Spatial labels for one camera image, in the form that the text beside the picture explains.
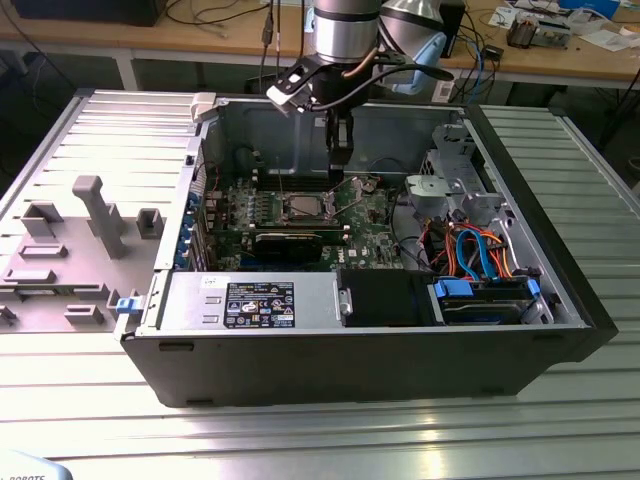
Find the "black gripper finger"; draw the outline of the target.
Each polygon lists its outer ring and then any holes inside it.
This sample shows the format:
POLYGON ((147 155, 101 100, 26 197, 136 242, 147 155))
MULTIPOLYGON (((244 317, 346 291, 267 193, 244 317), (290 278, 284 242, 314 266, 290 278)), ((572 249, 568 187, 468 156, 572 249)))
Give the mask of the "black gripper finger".
POLYGON ((350 111, 330 110, 326 115, 325 139, 330 181, 342 181, 344 178, 344 169, 354 151, 353 127, 350 111))

